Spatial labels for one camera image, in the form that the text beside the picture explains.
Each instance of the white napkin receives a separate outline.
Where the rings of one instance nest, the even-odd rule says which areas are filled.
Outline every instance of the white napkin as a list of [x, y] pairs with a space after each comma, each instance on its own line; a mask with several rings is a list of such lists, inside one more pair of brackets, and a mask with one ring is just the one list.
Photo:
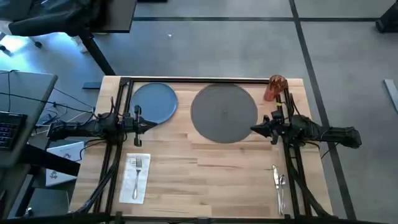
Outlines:
[[[142, 169], [138, 176], [138, 196], [132, 199], [134, 184], [136, 183], [136, 157], [142, 159]], [[120, 203], [144, 203], [145, 191], [147, 188], [150, 154], [127, 153], [126, 165], [124, 166], [123, 183], [120, 190]]]

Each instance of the wooden tabletop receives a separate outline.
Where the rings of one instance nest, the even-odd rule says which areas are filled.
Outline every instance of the wooden tabletop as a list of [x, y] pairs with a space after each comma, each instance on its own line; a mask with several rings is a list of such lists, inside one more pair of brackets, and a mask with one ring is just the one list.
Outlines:
[[91, 32], [128, 33], [131, 29], [132, 18], [136, 10], [137, 0], [106, 0], [100, 19], [104, 23], [100, 26], [92, 24]]
[[[116, 97], [119, 81], [120, 77], [104, 77], [96, 105], [97, 113], [110, 110], [110, 98]], [[134, 91], [142, 85], [145, 83], [135, 83]], [[142, 147], [134, 146], [133, 134], [128, 136], [123, 144], [112, 213], [122, 211], [123, 215], [150, 217], [282, 218], [277, 212], [271, 170], [275, 164], [280, 174], [287, 174], [281, 143], [273, 146], [270, 139], [256, 133], [234, 144], [219, 144], [205, 139], [191, 122], [190, 107], [196, 94], [209, 83], [168, 85], [177, 94], [177, 112], [166, 123], [142, 135]], [[264, 114], [270, 115], [276, 109], [274, 102], [262, 99], [266, 85], [239, 86], [256, 102], [257, 123], [262, 121]], [[289, 90], [301, 114], [310, 116], [303, 81], [290, 79]], [[70, 210], [82, 206], [97, 186], [104, 152], [104, 144], [86, 150]], [[127, 153], [151, 154], [143, 205], [119, 203]], [[302, 159], [308, 188], [323, 208], [332, 213], [318, 149], [305, 146], [302, 148]], [[102, 211], [107, 194], [106, 189]], [[289, 183], [285, 188], [285, 202], [285, 212], [292, 215]], [[302, 200], [299, 202], [303, 211]]]

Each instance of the fork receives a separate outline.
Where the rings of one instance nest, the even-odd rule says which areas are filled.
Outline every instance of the fork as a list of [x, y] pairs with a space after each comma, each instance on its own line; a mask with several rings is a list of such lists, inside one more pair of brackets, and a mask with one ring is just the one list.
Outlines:
[[137, 157], [136, 158], [136, 171], [137, 171], [137, 177], [136, 177], [136, 184], [134, 185], [134, 191], [132, 193], [132, 199], [136, 199], [138, 196], [138, 175], [142, 169], [142, 160], [141, 158]]

